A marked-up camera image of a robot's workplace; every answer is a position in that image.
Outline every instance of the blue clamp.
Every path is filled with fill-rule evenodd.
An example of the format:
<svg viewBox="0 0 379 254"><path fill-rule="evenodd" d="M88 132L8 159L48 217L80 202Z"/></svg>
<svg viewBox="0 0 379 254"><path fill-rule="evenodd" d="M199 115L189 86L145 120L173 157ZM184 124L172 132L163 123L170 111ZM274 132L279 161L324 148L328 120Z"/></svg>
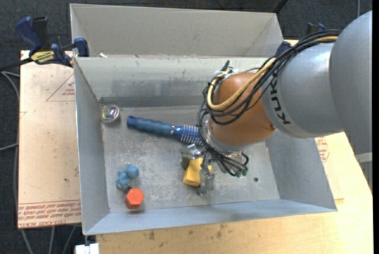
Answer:
<svg viewBox="0 0 379 254"><path fill-rule="evenodd" d="M18 35L31 46L29 58L39 65L55 63L72 67L72 58L65 53L65 49L76 48L78 56L88 57L89 48L83 37L74 39L73 44L65 47L49 44L47 41L47 18L25 17L16 25Z"/></svg>

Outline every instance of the blue handle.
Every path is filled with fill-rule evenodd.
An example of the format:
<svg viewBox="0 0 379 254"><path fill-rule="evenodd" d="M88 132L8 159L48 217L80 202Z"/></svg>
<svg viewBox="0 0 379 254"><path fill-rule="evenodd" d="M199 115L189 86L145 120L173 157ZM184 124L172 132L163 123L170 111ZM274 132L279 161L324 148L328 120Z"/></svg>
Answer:
<svg viewBox="0 0 379 254"><path fill-rule="evenodd" d="M31 26L31 17L25 17L20 20L16 25L16 32L22 38L22 40L29 43L32 50L38 50L42 46L42 42L37 34L33 31Z"/></svg>
<svg viewBox="0 0 379 254"><path fill-rule="evenodd" d="M181 127L175 127L172 124L163 123L161 121L129 116L126 125L128 128L136 128L140 131L174 136L183 143L195 143L197 145L202 144L198 134L198 127L189 124L185 124Z"/></svg>
<svg viewBox="0 0 379 254"><path fill-rule="evenodd" d="M172 124L163 123L161 121L155 121L150 119L144 119L134 116L129 116L126 122L127 127L136 128L137 130L154 132L163 135L172 135Z"/></svg>

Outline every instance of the orange block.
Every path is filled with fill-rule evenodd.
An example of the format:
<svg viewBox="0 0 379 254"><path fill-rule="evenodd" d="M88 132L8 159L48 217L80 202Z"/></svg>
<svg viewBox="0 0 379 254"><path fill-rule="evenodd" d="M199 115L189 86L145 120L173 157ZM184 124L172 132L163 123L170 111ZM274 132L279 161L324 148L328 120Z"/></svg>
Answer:
<svg viewBox="0 0 379 254"><path fill-rule="evenodd" d="M141 189L130 189L125 196L125 204L129 209L137 209L142 201L144 195Z"/></svg>

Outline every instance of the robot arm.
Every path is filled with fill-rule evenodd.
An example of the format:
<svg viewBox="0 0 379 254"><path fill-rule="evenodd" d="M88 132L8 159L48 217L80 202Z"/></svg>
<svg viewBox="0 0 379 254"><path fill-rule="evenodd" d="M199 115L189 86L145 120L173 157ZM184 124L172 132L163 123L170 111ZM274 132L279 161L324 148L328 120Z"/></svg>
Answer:
<svg viewBox="0 0 379 254"><path fill-rule="evenodd" d="M372 152L371 46L372 11L340 34L308 36L255 74L214 79L204 140L230 152L276 128L301 138L344 131L356 155Z"/></svg>

